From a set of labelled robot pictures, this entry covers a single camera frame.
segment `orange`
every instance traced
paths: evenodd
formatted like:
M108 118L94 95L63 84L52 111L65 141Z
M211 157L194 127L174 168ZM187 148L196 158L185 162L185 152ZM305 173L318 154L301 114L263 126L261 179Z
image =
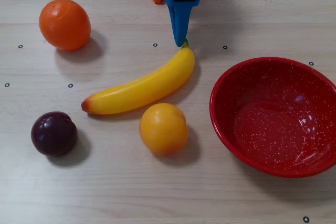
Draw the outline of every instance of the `orange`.
M167 156L179 152L188 140L183 112L168 103L151 106L141 118L140 137L155 154Z
M71 0L54 0L47 4L40 14L39 26L50 44L68 51L85 45L91 33L89 16Z

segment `banana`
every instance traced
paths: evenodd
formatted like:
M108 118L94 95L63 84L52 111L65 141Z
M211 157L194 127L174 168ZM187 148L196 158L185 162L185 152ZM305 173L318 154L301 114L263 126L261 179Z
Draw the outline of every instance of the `banana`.
M186 40L177 54L158 70L137 80L99 91L82 102L95 115L117 114L157 101L178 89L192 74L195 55Z

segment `plastic fruit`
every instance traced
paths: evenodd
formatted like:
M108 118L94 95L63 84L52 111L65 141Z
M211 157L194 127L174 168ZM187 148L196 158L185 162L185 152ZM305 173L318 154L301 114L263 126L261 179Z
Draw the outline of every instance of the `plastic fruit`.
M188 140L183 112L168 103L151 106L141 118L140 137L155 154L167 156L179 152Z
M78 132L71 118L63 112L42 115L31 129L35 148L46 156L57 157L70 152L78 139Z
M90 20L85 10L71 0L54 0L47 4L39 18L44 38L62 50L76 50L88 42Z
M188 41L175 57L158 70L129 83L97 92L82 103L85 112L96 115L134 110L178 89L192 74L195 55Z

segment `light wood grain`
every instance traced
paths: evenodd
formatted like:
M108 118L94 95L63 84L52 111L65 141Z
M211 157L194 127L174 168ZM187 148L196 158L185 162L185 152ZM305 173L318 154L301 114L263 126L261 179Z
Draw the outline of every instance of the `light wood grain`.
M223 146L208 112L218 77L253 57L313 61L336 82L336 0L201 0L188 34L197 68L163 99L184 111L191 129L175 159L157 159L142 144L145 108L94 118L80 107L93 92L175 55L167 7L74 0L90 16L92 39L66 54L38 28L49 1L0 0L1 224L288 224L303 223L303 216L336 223L335 168L298 180L260 173ZM80 143L60 159L40 155L30 140L33 122L54 110L68 113L80 130Z

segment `bowl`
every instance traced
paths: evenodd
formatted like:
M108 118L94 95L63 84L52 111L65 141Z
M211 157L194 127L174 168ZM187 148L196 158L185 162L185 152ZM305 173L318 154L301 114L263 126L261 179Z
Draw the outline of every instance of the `bowl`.
M336 163L336 87L297 61L256 58L227 70L210 98L223 144L280 177L307 177Z

